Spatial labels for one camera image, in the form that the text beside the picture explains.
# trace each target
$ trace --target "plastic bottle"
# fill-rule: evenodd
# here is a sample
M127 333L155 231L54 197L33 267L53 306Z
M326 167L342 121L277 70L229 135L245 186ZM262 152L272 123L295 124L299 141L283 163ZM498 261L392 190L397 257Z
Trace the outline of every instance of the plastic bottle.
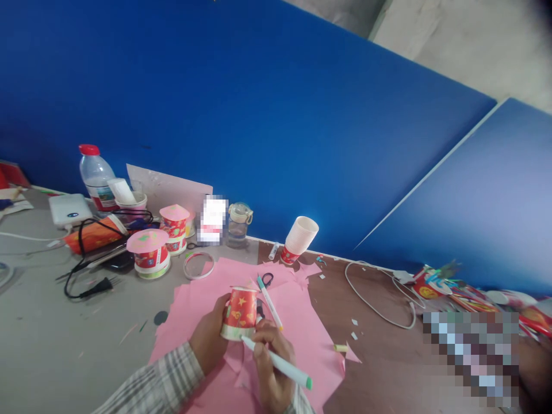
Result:
M96 145L81 144L79 150L83 155L80 160L80 176L96 208L101 212L116 210L118 206L108 185L108 180L115 178L113 170L105 159L100 157Z
M245 203L230 204L228 209L228 247L240 248L247 244L247 228L253 220L253 210Z

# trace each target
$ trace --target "white paper sheet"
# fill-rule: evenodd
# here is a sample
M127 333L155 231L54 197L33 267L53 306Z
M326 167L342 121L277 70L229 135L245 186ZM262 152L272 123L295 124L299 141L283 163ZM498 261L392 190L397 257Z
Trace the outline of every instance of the white paper sheet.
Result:
M142 191L148 196L148 210L154 216L159 215L161 208L180 204L190 212L201 211L206 194L213 194L213 187L190 181L185 178L174 177L162 172L147 170L146 168L126 165L132 188Z
M16 191L16 188L0 190L0 200L11 200ZM17 213L18 211L32 208L34 208L33 205L25 198L23 193L20 193L17 198L13 200L13 206L8 207L0 212L0 217L3 217L6 214Z

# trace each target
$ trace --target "plaid sleeve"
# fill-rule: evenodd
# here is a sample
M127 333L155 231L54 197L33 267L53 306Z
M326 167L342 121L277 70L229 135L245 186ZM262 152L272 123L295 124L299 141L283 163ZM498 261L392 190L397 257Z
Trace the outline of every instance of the plaid sleeve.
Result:
M186 342L139 369L93 414L167 414L179 411L204 375Z
M293 395L292 403L286 408L283 414L314 414L309 400L297 384L295 385L295 394Z

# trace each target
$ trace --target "red bottle cap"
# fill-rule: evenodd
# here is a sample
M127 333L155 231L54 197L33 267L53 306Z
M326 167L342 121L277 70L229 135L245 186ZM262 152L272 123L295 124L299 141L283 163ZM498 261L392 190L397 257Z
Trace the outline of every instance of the red bottle cap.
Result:
M82 155L99 155L99 149L96 145L81 144L79 150Z

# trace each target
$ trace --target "pink paper hat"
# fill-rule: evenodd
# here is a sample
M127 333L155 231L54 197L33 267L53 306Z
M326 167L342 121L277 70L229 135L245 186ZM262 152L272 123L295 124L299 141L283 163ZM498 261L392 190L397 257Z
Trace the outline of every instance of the pink paper hat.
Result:
M126 244L131 253L149 253L156 251L168 241L168 234L159 229L147 229L134 233Z
M159 213L164 218L172 221L185 220L188 217L190 217L190 212L178 204L173 204L168 207L163 207L161 210L159 210Z

